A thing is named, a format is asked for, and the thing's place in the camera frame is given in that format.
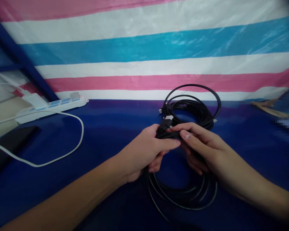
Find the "right hand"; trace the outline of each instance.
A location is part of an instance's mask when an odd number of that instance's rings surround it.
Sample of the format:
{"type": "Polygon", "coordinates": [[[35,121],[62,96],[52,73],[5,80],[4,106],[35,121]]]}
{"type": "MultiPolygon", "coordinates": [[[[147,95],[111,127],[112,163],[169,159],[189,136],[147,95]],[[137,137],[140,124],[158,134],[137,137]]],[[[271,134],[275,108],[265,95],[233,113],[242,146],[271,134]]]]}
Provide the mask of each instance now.
{"type": "Polygon", "coordinates": [[[186,151],[188,164],[200,175],[210,169],[228,190],[239,197],[253,193],[253,189],[262,184],[263,177],[215,133],[195,123],[178,124],[171,130],[180,131],[184,141],[181,146],[186,151]],[[193,155],[194,151],[205,159],[207,166],[193,155]]]}

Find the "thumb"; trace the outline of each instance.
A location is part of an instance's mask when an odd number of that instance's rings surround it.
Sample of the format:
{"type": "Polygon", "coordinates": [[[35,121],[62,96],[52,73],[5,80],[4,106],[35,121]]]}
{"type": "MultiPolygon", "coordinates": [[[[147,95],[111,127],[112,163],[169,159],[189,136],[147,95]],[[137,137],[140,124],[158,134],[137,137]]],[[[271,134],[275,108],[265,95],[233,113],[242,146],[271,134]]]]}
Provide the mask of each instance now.
{"type": "Polygon", "coordinates": [[[193,150],[198,152],[204,158],[208,158],[215,151],[213,148],[206,146],[198,138],[191,135],[188,131],[181,130],[180,136],[187,143],[188,146],[190,146],[193,150]]]}
{"type": "Polygon", "coordinates": [[[165,150],[172,150],[181,145],[181,142],[176,139],[162,139],[158,140],[158,152],[165,150]]]}

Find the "fingernail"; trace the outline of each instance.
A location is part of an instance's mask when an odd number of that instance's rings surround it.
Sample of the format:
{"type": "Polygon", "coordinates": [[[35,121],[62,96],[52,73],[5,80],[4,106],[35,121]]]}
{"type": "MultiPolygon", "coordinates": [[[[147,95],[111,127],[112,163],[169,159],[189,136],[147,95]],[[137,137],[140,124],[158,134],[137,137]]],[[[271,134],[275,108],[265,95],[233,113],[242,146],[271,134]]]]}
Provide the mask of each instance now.
{"type": "Polygon", "coordinates": [[[190,138],[190,133],[188,131],[182,130],[182,135],[185,137],[185,139],[190,138]]]}

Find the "blue stripe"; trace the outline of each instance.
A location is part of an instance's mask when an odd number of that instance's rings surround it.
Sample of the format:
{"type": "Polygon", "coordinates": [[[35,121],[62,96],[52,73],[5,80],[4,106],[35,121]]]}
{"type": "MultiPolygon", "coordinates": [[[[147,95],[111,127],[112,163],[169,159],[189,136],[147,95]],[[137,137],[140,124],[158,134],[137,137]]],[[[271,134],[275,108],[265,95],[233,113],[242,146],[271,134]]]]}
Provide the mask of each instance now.
{"type": "Polygon", "coordinates": [[[35,65],[131,62],[289,52],[289,17],[207,30],[21,46],[35,65]]]}

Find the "black phone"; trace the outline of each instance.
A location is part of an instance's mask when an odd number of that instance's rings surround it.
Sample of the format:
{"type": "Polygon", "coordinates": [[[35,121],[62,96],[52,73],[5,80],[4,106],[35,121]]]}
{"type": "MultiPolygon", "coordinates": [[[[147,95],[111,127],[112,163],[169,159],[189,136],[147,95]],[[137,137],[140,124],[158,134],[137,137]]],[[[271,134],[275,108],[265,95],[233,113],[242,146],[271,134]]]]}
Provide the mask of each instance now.
{"type": "MultiPolygon", "coordinates": [[[[14,129],[0,138],[0,145],[17,155],[38,130],[37,126],[14,129]]],[[[0,149],[0,172],[12,159],[0,149]]]]}

